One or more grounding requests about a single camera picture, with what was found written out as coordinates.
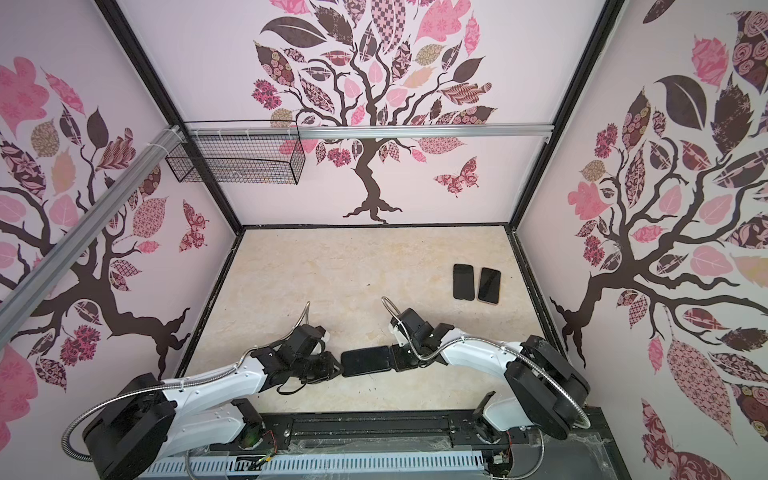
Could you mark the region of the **pink phone case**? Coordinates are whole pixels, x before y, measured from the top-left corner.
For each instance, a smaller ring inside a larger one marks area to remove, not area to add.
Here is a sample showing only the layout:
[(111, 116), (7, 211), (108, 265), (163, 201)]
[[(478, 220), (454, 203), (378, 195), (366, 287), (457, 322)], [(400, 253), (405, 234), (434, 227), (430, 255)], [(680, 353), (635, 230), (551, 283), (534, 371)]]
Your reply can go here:
[(480, 302), (497, 305), (500, 299), (502, 275), (499, 270), (483, 267), (480, 273), (477, 299)]

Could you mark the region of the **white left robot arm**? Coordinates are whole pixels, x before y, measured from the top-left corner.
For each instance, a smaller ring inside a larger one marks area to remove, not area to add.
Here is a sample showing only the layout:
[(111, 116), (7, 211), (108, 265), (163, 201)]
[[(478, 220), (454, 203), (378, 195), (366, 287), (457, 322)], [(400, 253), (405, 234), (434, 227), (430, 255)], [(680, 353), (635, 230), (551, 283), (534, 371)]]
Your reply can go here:
[(277, 452), (276, 435), (250, 397), (338, 377), (326, 331), (302, 324), (285, 338), (248, 349), (230, 366), (191, 377), (135, 377), (113, 400), (82, 419), (87, 451), (101, 479), (135, 479), (155, 461), (213, 445)]

